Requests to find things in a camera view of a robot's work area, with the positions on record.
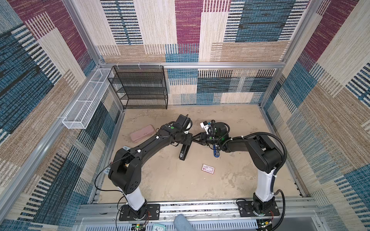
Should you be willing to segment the black stapler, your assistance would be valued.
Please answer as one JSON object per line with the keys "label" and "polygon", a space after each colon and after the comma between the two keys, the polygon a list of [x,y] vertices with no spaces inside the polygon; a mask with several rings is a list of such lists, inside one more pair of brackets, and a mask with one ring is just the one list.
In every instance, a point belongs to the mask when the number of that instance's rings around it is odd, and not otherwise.
{"label": "black stapler", "polygon": [[186,156],[189,152],[189,149],[190,149],[190,145],[183,144],[181,151],[180,151],[180,155],[179,155],[180,160],[185,161]]}

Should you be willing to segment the red white staple box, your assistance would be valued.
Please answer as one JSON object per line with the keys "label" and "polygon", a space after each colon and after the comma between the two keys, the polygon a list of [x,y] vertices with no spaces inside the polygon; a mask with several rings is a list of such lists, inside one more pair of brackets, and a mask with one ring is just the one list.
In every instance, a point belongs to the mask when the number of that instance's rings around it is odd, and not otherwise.
{"label": "red white staple box", "polygon": [[212,166],[203,164],[201,170],[204,172],[210,173],[210,174],[214,174],[215,168]]}

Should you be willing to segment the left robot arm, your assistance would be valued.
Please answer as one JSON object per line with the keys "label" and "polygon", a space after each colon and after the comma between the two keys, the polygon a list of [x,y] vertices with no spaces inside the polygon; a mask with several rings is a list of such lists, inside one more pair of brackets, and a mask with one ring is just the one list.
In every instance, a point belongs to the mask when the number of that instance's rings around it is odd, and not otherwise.
{"label": "left robot arm", "polygon": [[134,148],[119,149],[110,167],[108,178],[122,191],[130,211],[143,217],[147,211],[147,201],[141,194],[139,185],[142,177],[142,166],[161,149],[178,143],[190,146],[192,134],[189,133],[192,121],[180,115],[176,121],[163,126],[150,138]]}

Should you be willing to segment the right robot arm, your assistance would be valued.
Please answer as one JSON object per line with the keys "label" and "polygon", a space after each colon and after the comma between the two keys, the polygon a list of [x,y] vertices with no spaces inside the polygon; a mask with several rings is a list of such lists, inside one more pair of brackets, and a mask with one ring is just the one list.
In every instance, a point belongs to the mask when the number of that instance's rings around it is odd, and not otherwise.
{"label": "right robot arm", "polygon": [[285,164],[287,151],[282,140],[268,132],[255,132],[246,136],[230,137],[230,126],[223,122],[201,124],[204,132],[193,141],[219,152],[248,152],[258,169],[258,182],[251,206],[257,216],[263,216],[275,206],[274,184],[278,171]]}

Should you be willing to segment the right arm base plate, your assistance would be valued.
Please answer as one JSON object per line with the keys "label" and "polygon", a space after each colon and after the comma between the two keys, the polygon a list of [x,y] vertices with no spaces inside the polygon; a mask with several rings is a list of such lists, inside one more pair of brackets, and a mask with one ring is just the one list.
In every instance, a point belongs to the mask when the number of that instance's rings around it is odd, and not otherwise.
{"label": "right arm base plate", "polygon": [[236,201],[236,204],[242,218],[280,216],[280,210],[273,199],[268,202],[260,202],[258,200],[247,201],[245,199],[238,199]]}

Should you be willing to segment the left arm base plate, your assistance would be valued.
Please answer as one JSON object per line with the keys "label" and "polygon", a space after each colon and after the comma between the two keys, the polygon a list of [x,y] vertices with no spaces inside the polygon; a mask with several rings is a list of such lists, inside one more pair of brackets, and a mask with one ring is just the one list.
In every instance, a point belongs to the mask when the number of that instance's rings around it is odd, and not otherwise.
{"label": "left arm base plate", "polygon": [[129,205],[123,205],[119,210],[119,221],[159,220],[161,205],[144,203],[138,211],[134,210]]}

